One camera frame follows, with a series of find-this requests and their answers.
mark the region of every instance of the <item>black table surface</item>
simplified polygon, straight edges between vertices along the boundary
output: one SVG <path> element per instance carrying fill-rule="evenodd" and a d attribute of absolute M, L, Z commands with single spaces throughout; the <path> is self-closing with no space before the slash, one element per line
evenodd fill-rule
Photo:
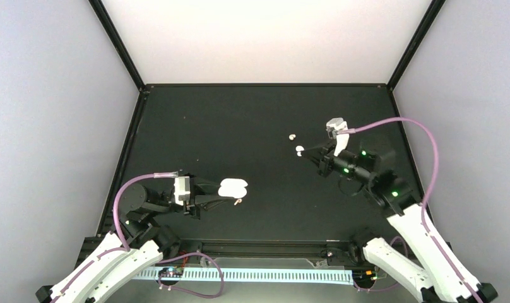
<path fill-rule="evenodd" d="M 384 86 L 164 85 L 150 90 L 123 179 L 152 172 L 183 172 L 220 182 L 241 178 L 248 194 L 193 220 L 158 217 L 182 239 L 249 241 L 346 240 L 361 227 L 390 238 L 396 231 L 362 195 L 343 194 L 335 174 L 323 178 L 296 155 L 328 139 L 325 124 L 343 117 L 356 128 L 395 112 Z M 296 139 L 289 140 L 295 134 Z M 417 193 L 418 183 L 396 123 L 350 137 L 359 151 L 369 134 L 386 136 L 396 150 L 396 173 Z M 143 181 L 159 192 L 172 180 Z M 358 184 L 345 182 L 343 191 Z"/>

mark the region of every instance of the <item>robotic arm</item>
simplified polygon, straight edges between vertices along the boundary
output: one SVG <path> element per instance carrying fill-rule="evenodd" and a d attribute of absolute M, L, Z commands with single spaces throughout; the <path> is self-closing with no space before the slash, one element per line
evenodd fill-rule
<path fill-rule="evenodd" d="M 36 292 L 41 303 L 105 302 L 133 276 L 162 259 L 179 252 L 179 238 L 154 217 L 183 212 L 199 219 L 200 209 L 223 203 L 240 203 L 247 194 L 247 182 L 224 179 L 220 184 L 193 175 L 175 175 L 169 193 L 159 194 L 141 184 L 128 186 L 119 200 L 119 220 L 129 250 L 113 228 L 99 246 L 64 280 L 43 286 Z"/>
<path fill-rule="evenodd" d="M 391 275 L 403 285 L 418 302 L 479 302 L 468 289 L 471 287 L 482 302 L 491 302 L 498 294 L 489 283 L 480 283 L 448 248 L 429 218 L 422 223 L 421 206 L 413 197 L 412 189 L 394 171 L 394 151 L 383 138 L 362 143 L 355 155 L 345 148 L 348 143 L 346 122 L 334 118 L 326 124 L 329 141 L 303 150 L 299 156 L 317 165 L 318 174 L 327 177 L 332 172 L 362 184 L 362 192 L 382 212 L 386 220 L 401 234 L 415 253 L 416 265 L 383 238 L 370 232 L 354 239 L 354 258 L 368 261 Z M 461 276 L 453 270 L 455 266 Z"/>

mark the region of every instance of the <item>black metal frame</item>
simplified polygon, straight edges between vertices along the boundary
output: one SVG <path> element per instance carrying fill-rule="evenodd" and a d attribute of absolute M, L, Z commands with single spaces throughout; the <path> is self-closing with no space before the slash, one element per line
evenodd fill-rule
<path fill-rule="evenodd" d="M 102 216 L 100 219 L 100 223 L 98 226 L 97 235 L 100 236 L 100 235 L 104 235 L 106 232 L 108 232 L 108 230 L 110 229 L 110 227 L 113 223 L 112 215 L 110 212 L 110 202 L 113 201 L 114 196 L 116 195 L 117 191 L 119 190 L 119 188 L 122 185 L 121 184 L 122 177 L 123 177 L 123 174 L 124 174 L 124 171 L 126 168 L 127 160 L 130 156 L 130 151 L 131 151 L 132 145 L 134 143 L 134 139 L 136 137 L 136 131 L 138 129 L 138 125 L 140 123 L 142 113 L 145 108 L 146 100 L 147 100 L 147 97 L 149 94 L 149 89 L 153 86 L 163 86 L 163 84 L 147 84 L 146 85 L 143 82 L 143 80 L 141 79 L 141 77 L 138 73 L 138 70 L 136 69 L 136 66 L 134 65 L 134 62 L 132 61 L 127 49 L 125 48 L 125 46 L 121 40 L 121 37 L 119 36 L 112 20 L 110 19 L 110 16 L 108 15 L 102 1 L 101 0 L 89 0 L 89 2 L 91 4 L 91 6 L 93 7 L 93 9 L 95 10 L 95 13 L 97 14 L 97 17 L 100 20 L 101 24 L 103 25 L 105 31 L 107 32 L 108 36 L 110 37 L 112 44 L 114 45 L 121 60 L 123 61 L 125 67 L 127 68 L 127 71 L 131 75 L 131 77 L 134 81 L 134 84 L 136 85 L 137 89 L 140 91 L 140 94 L 138 96 L 138 101 L 136 103 L 136 107 L 134 108 L 134 114 L 132 116 L 131 123 L 129 125 L 129 129 L 127 132 L 127 136 L 125 138 L 125 142 L 123 144 L 121 155 L 119 157 L 119 161 L 118 161 L 118 164 L 116 167 L 114 179 L 112 181 L 112 185 L 110 187 L 108 198 L 107 198 L 107 201 L 105 202 L 105 207 L 104 207 L 104 210 L 103 210 L 103 213 L 102 213 Z M 441 10 L 441 7 L 444 4 L 444 2 L 445 2 L 445 0 L 432 0 L 430 6 L 428 7 L 428 10 L 426 11 L 426 14 L 422 18 L 422 21 L 420 22 L 417 30 L 415 31 L 415 34 L 413 35 L 410 43 L 408 44 L 406 51 L 404 52 L 402 58 L 400 59 L 398 65 L 397 65 L 391 79 L 388 81 L 387 85 L 377 84 L 377 83 L 350 84 L 350 85 L 351 86 L 358 86 L 358 85 L 360 85 L 360 86 L 363 86 L 363 85 L 364 86 L 377 86 L 379 88 L 385 87 L 387 89 L 389 97 L 392 101 L 395 116 L 400 116 L 398 107 L 396 105 L 396 100 L 394 99 L 393 90 L 396 87 L 396 85 L 398 84 L 398 81 L 402 77 L 403 73 L 405 72 L 406 67 L 409 65 L 410 61 L 412 60 L 413 55 L 417 51 L 421 41 L 424 39 L 428 29 L 430 28 L 431 24 L 435 20 L 435 17 L 437 16 L 438 12 Z M 208 85 L 198 84 L 197 86 L 220 86 L 220 85 L 224 85 L 224 84 L 208 84 Z M 269 86 L 269 85 L 270 86 L 271 85 L 276 85 L 276 86 L 283 86 L 283 85 L 299 86 L 299 85 L 302 85 L 302 86 L 305 86 L 305 85 L 317 85 L 317 84 L 306 84 L 306 83 L 301 83 L 301 84 L 300 83 L 298 83 L 298 84 L 296 84 L 296 83 L 291 83 L 291 84 L 276 84 L 276 83 L 256 84 L 255 83 L 252 85 L 254 85 L 254 86 Z M 339 83 L 339 84 L 335 84 L 335 85 L 343 86 L 346 84 Z M 178 84 L 178 85 L 174 85 L 174 86 L 193 86 L 193 85 Z M 415 161 L 412 157 L 411 150 L 409 148 L 409 142 L 408 142 L 408 139 L 405 134 L 405 130 L 403 128 L 402 123 L 399 123 L 399 125 L 400 125 L 400 131 L 401 131 L 402 136 L 406 143 L 409 161 L 412 163 L 413 173 L 419 183 L 419 187 L 418 187 L 419 191 L 420 191 L 419 193 L 421 196 L 423 196 L 424 190 L 420 186 L 420 178 L 419 178 L 417 166 L 415 165 Z M 246 252 L 246 250 L 242 248 L 242 245 L 240 245 L 238 247 L 239 247 L 239 249 L 236 250 L 237 255 L 244 254 L 245 256 L 251 256 L 249 252 Z M 298 247 L 300 250 L 305 249 L 305 247 L 302 247 L 302 246 L 298 246 Z M 295 252 L 294 250 L 291 250 L 290 254 L 285 254 L 285 255 L 288 257 L 291 257 L 291 256 L 296 256 L 296 253 L 297 252 Z M 262 254 L 262 255 L 271 256 L 272 250 L 270 249 L 267 254 Z"/>

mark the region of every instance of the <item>purple cable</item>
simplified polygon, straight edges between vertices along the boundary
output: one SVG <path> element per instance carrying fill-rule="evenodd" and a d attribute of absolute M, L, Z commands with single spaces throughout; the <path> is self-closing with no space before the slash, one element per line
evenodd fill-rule
<path fill-rule="evenodd" d="M 175 178 L 177 177 L 177 172 L 156 172 L 154 174 L 146 174 L 146 175 L 139 175 L 137 177 L 134 177 L 127 181 L 127 183 L 123 184 L 119 191 L 117 192 L 116 197 L 114 198 L 114 206 L 112 207 L 112 214 L 114 215 L 114 225 L 116 226 L 116 233 L 121 240 L 121 243 L 123 244 L 123 247 L 125 247 L 126 251 L 130 251 L 131 248 L 129 247 L 129 244 L 127 243 L 127 240 L 125 239 L 125 236 L 123 235 L 123 232 L 121 231 L 121 224 L 119 223 L 119 214 L 117 213 L 117 209 L 119 207 L 119 200 L 121 199 L 121 195 L 123 192 L 129 187 L 130 185 L 144 180 L 144 179 L 154 179 L 154 178 Z"/>
<path fill-rule="evenodd" d="M 393 246 L 393 244 L 396 242 L 396 241 L 401 241 L 402 244 L 404 245 L 404 252 L 405 252 L 405 255 L 406 257 L 408 256 L 408 250 L 407 250 L 407 245 L 404 241 L 404 239 L 402 237 L 400 237 L 399 235 L 397 235 L 396 237 L 393 238 L 393 240 L 391 240 L 391 243 L 389 243 L 390 246 Z M 364 291 L 364 292 L 386 292 L 387 290 L 391 290 L 391 289 L 394 289 L 395 287 L 399 286 L 400 284 L 398 282 L 392 284 L 391 286 L 389 287 L 386 287 L 386 288 L 382 288 L 382 289 L 372 289 L 371 288 L 362 288 L 362 287 L 359 287 L 359 285 L 357 285 L 357 283 L 355 283 L 355 281 L 353 281 L 353 286 L 355 286 L 355 288 L 357 288 L 357 290 L 359 291 Z"/>
<path fill-rule="evenodd" d="M 174 257 L 174 258 L 171 258 L 171 259 L 168 259 L 168 260 L 162 260 L 160 262 L 158 262 L 157 264 L 164 264 L 164 263 L 171 263 L 171 262 L 174 262 L 174 261 L 177 261 L 177 260 L 180 260 L 180 259 L 184 259 L 186 257 L 190 257 L 190 256 L 200 256 L 200 257 L 203 257 L 203 258 L 206 258 L 210 261 L 210 263 L 212 263 L 214 265 L 214 267 L 216 267 L 216 269 L 218 270 L 218 273 L 220 274 L 220 290 L 215 294 L 215 295 L 205 295 L 205 294 L 200 294 L 199 292 L 193 292 L 192 290 L 188 290 L 188 289 L 185 289 L 185 288 L 181 288 L 181 287 L 176 287 L 176 286 L 168 286 L 168 290 L 180 290 L 181 292 L 185 292 L 187 294 L 191 294 L 191 295 L 195 295 L 195 296 L 198 296 L 200 298 L 204 298 L 204 299 L 214 299 L 214 298 L 217 298 L 219 296 L 222 295 L 222 292 L 223 292 L 223 288 L 225 286 L 225 280 L 223 279 L 223 273 L 222 273 L 222 269 L 216 264 L 216 261 L 212 260 L 211 257 L 207 256 L 206 254 L 203 254 L 201 252 L 190 252 L 188 254 L 183 254 L 182 256 L 178 256 L 178 257 Z M 160 287 L 164 287 L 166 285 L 162 284 L 162 276 L 163 275 L 160 275 L 158 277 L 158 284 L 160 285 Z"/>
<path fill-rule="evenodd" d="M 430 227 L 426 224 L 426 207 L 428 206 L 430 196 L 432 194 L 432 191 L 434 190 L 434 186 L 435 186 L 436 180 L 437 180 L 437 174 L 439 172 L 439 151 L 437 149 L 437 142 L 436 142 L 432 132 L 416 120 L 409 119 L 409 118 L 402 118 L 402 117 L 394 117 L 394 118 L 380 120 L 380 121 L 374 122 L 372 124 L 362 126 L 361 128 L 355 128 L 355 129 L 352 128 L 352 129 L 343 130 L 343 131 L 340 131 L 339 133 L 340 134 L 359 133 L 359 132 L 366 131 L 368 129 L 375 128 L 380 125 L 392 123 L 392 122 L 410 122 L 410 123 L 413 123 L 413 124 L 419 126 L 420 128 L 422 128 L 422 130 L 424 132 L 426 132 L 426 134 L 428 135 L 428 138 L 430 139 L 430 142 L 432 143 L 432 147 L 433 147 L 433 151 L 434 151 L 434 169 L 432 171 L 432 180 L 430 181 L 430 184 L 428 185 L 428 188 L 426 189 L 426 193 L 424 194 L 424 198 L 422 199 L 422 209 L 421 209 L 422 211 L 420 213 L 420 219 L 422 221 L 422 225 L 424 226 L 426 231 L 429 233 Z M 465 278 L 463 277 L 463 275 L 461 274 L 459 269 L 452 262 L 452 260 L 450 259 L 450 257 L 446 253 L 446 251 L 442 248 L 441 243 L 433 235 L 430 235 L 430 238 L 432 238 L 432 241 L 434 241 L 434 244 L 437 246 L 437 248 L 439 249 L 441 254 L 444 256 L 444 258 L 450 265 L 450 267 L 452 267 L 452 269 L 456 273 L 456 276 L 458 276 L 458 278 L 463 282 L 463 285 L 465 285 L 465 287 L 469 290 L 469 292 L 472 294 L 474 299 L 476 299 L 476 301 L 478 303 L 483 303 L 480 296 L 474 291 L 474 289 L 472 289 L 472 287 L 469 285 L 469 283 L 465 281 Z"/>
<path fill-rule="evenodd" d="M 116 247 L 116 248 L 112 248 L 112 249 L 108 249 L 104 252 L 101 252 L 100 254 L 97 255 L 97 258 L 101 258 L 102 256 L 106 255 L 106 254 L 109 254 L 111 252 L 114 252 L 114 251 L 125 251 L 124 248 L 122 247 Z M 88 269 L 88 267 L 90 267 L 93 263 L 95 262 L 95 260 L 91 260 L 90 262 L 88 262 L 88 264 L 84 265 L 84 267 L 82 267 L 69 281 L 68 283 L 66 284 L 66 286 L 64 286 L 62 289 L 60 289 L 60 293 L 65 293 L 67 291 L 67 289 L 69 289 L 69 287 L 71 286 L 71 284 L 73 284 L 73 282 L 75 282 L 75 280 L 80 276 L 82 275 L 82 273 Z M 50 302 L 50 303 L 56 303 L 56 301 L 58 301 L 58 299 L 60 299 L 60 296 L 56 296 L 54 297 L 54 299 Z"/>

